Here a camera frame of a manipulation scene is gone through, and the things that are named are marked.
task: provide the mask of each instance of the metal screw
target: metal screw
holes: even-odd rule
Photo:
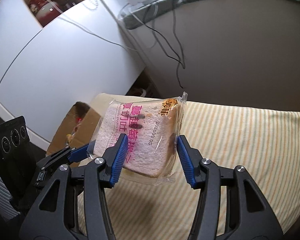
[[[94,162],[95,162],[96,164],[100,164],[100,163],[103,163],[103,162],[104,162],[104,159],[101,158],[101,157],[99,157],[99,158],[94,159]]]
[[[208,158],[203,158],[203,159],[201,160],[201,162],[202,162],[203,164],[206,164],[206,165],[208,165],[208,164],[210,164],[210,163],[211,163],[211,160],[210,160],[210,159],[208,159]]]
[[[66,171],[68,169],[68,165],[67,164],[62,164],[60,167],[59,167],[59,170],[61,171]]]
[[[244,172],[246,169],[243,166],[238,166],[237,171]]]

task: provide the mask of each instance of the striped tablecloth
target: striped tablecloth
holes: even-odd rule
[[[124,103],[147,100],[99,94],[91,106],[102,115],[110,98]],[[298,218],[300,112],[188,102],[181,134],[187,137],[191,147],[217,165],[245,166],[284,232]],[[113,189],[106,190],[118,240],[187,239],[199,190],[192,190],[186,183],[178,158],[175,165],[179,172],[174,184],[150,186],[120,179]],[[225,189],[221,192],[218,234],[223,233],[226,214]],[[83,194],[78,199],[78,213],[80,228],[85,232]]]

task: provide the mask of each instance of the bread slice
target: bread slice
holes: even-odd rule
[[[99,127],[94,155],[101,157],[106,148],[115,144],[120,133],[125,133],[129,137],[129,151],[123,167],[152,178],[167,175],[174,164],[171,157],[175,154],[180,108],[175,99],[167,100],[111,103]]]

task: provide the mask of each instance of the plastic bag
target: plastic bag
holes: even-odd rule
[[[174,182],[176,138],[186,107],[182,97],[121,103],[113,100],[99,120],[89,146],[92,158],[101,157],[119,135],[128,136],[128,153],[121,178],[149,185]]]

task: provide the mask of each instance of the white cabinet door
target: white cabinet door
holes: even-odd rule
[[[125,44],[109,12],[101,3],[93,9],[91,1],[64,14],[110,41]],[[89,103],[102,92],[124,95],[144,68],[136,52],[62,18],[44,27],[25,47],[0,84],[0,102],[13,115],[23,115],[27,126],[48,141],[76,101]]]
[[[41,25],[23,0],[0,0],[0,80],[40,30]]]

